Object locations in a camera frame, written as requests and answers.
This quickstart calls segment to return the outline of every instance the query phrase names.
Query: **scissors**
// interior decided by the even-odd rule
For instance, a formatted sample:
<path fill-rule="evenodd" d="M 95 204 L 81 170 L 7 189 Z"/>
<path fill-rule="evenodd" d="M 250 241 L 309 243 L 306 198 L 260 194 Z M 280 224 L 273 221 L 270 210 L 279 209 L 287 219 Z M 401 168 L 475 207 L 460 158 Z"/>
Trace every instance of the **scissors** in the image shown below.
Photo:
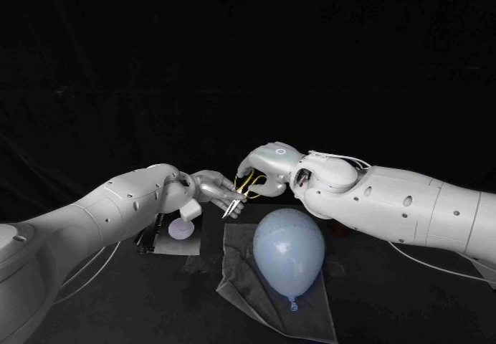
<path fill-rule="evenodd" d="M 247 180 L 244 181 L 241 187 L 237 188 L 237 186 L 235 186 L 235 188 L 237 188 L 235 192 L 238 192 L 240 194 L 244 194 L 245 197 L 247 197 L 247 199 L 255 199 L 255 198 L 260 196 L 260 195 L 248 196 L 248 193 L 250 193 L 248 186 L 250 186 L 250 185 L 254 185 L 254 184 L 257 183 L 257 181 L 258 181 L 260 178 L 266 178 L 266 179 L 267 179 L 267 176 L 266 176 L 264 174 L 261 174 L 261 175 L 254 179 L 254 181 L 250 182 L 251 179 L 254 178 L 254 174 L 255 174 L 255 169 L 251 170 L 251 174 L 248 175 L 248 178 L 247 178 Z M 235 200 L 231 202 L 229 207 L 228 207 L 228 210 L 225 211 L 225 215 L 222 216 L 222 218 L 225 218 L 225 217 L 232 213 L 232 211 L 235 210 L 235 207 L 238 206 L 240 202 L 241 202 L 240 199 L 235 199 Z"/>

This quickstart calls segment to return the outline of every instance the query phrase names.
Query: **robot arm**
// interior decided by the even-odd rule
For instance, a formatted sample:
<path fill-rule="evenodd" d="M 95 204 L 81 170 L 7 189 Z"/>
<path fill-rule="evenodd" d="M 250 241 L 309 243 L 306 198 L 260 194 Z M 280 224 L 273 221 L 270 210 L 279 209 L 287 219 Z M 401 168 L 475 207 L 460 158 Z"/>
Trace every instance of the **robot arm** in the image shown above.
<path fill-rule="evenodd" d="M 313 151 L 303 155 L 283 143 L 251 152 L 240 165 L 240 176 L 248 166 L 276 176 L 267 185 L 253 186 L 254 192 L 277 196 L 287 182 L 294 197 L 319 218 L 335 218 L 390 242 L 449 249 L 496 263 L 492 193 L 411 171 L 355 168 L 343 158 Z"/>
<path fill-rule="evenodd" d="M 68 273 L 103 247 L 134 236 L 157 213 L 191 221 L 199 202 L 224 210 L 244 199 L 215 171 L 193 175 L 159 164 L 110 179 L 74 204 L 15 224 L 0 224 L 0 343 L 22 343 L 54 304 Z M 237 217 L 242 209 L 232 213 Z"/>

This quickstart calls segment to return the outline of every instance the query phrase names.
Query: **gray cloth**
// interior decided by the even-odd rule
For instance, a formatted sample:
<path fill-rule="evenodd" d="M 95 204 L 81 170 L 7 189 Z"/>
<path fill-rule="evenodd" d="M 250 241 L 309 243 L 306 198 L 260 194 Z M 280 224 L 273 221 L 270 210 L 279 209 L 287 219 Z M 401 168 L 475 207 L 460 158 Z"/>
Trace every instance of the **gray cloth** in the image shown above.
<path fill-rule="evenodd" d="M 225 224 L 224 279 L 217 292 L 248 316 L 287 337 L 336 344 L 323 274 L 297 297 L 297 311 L 291 312 L 287 297 L 274 291 L 257 267 L 255 229 L 257 224 Z"/>

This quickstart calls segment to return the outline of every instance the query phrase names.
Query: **white cable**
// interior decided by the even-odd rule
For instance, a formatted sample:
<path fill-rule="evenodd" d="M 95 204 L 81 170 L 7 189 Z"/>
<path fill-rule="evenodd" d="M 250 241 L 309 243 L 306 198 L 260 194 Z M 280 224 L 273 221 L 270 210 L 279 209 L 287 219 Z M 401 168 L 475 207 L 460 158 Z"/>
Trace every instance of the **white cable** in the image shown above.
<path fill-rule="evenodd" d="M 85 264 L 85 266 L 81 268 L 81 270 L 75 273 L 75 275 L 71 277 L 71 279 L 62 284 L 61 289 L 71 283 L 71 281 L 74 280 L 74 278 L 77 278 L 77 276 L 82 273 L 82 271 L 85 271 L 85 268 L 90 266 L 90 264 L 94 262 L 94 260 L 97 259 L 97 257 L 101 255 L 101 253 L 104 252 L 105 247 L 98 251 L 98 253 L 95 254 L 95 256 L 93 257 L 93 259 L 88 261 L 88 263 Z"/>
<path fill-rule="evenodd" d="M 329 153 L 320 153 L 320 152 L 316 152 L 315 150 L 310 150 L 309 153 L 313 153 L 313 154 L 320 154 L 322 156 L 329 156 L 332 158 L 343 158 L 343 159 L 349 159 L 349 160 L 353 160 L 355 162 L 361 162 L 364 163 L 364 165 L 366 165 L 368 167 L 371 167 L 371 165 L 364 161 L 364 160 L 359 160 L 358 158 L 353 158 L 352 156 L 338 156 L 336 154 L 329 154 Z"/>
<path fill-rule="evenodd" d="M 490 281 L 485 278 L 479 278 L 476 276 L 469 276 L 467 274 L 460 274 L 459 272 L 454 272 L 454 271 L 450 271 L 450 270 L 446 270 L 446 269 L 441 269 L 440 267 L 436 267 L 434 265 L 430 265 L 424 262 L 421 262 L 418 259 L 413 258 L 391 242 L 388 242 L 391 244 L 391 246 L 398 250 L 398 252 L 407 256 L 410 259 L 413 259 L 417 263 L 421 263 L 424 265 L 427 265 L 428 267 L 431 267 L 433 269 L 439 269 L 444 272 L 449 272 L 450 274 L 457 274 L 459 276 L 463 276 L 463 277 L 467 277 L 467 278 L 473 278 L 475 280 L 479 280 L 479 281 L 485 281 L 485 282 L 489 282 L 489 283 L 493 283 L 496 285 L 496 281 Z"/>
<path fill-rule="evenodd" d="M 479 262 L 476 259 L 470 258 L 469 256 L 466 256 L 465 254 L 459 253 L 467 260 L 470 260 L 472 262 L 475 262 L 477 265 L 480 265 L 483 268 L 486 268 L 488 270 L 490 270 L 492 272 L 496 273 L 496 269 L 493 269 L 492 267 L 489 267 L 486 264 L 483 264 L 482 262 Z"/>
<path fill-rule="evenodd" d="M 111 253 L 111 256 L 114 256 L 114 253 L 117 251 L 118 245 L 121 244 L 121 242 L 117 243 L 114 251 Z M 80 289 L 72 292 L 62 300 L 58 300 L 54 304 L 56 305 L 58 303 L 64 302 L 71 296 L 75 295 L 77 292 L 80 292 L 80 290 L 91 283 L 91 281 L 95 279 L 95 277 L 98 276 L 98 274 L 101 273 L 101 270 L 105 268 L 105 265 L 108 264 L 108 262 L 111 261 L 111 256 L 107 259 L 107 262 L 104 264 L 104 266 L 101 267 L 101 269 L 97 271 L 95 275 L 90 278 L 90 281 L 82 285 L 82 287 L 80 287 Z"/>

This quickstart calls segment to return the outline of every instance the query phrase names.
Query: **light blue balloon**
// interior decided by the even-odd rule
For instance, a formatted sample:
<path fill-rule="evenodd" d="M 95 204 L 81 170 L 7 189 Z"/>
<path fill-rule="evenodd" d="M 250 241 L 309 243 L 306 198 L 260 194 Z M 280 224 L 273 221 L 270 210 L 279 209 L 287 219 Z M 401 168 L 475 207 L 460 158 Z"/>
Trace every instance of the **light blue balloon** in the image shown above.
<path fill-rule="evenodd" d="M 254 258 L 276 291 L 291 301 L 304 294 L 323 267 L 326 245 L 312 217 L 279 209 L 261 220 L 254 235 Z"/>

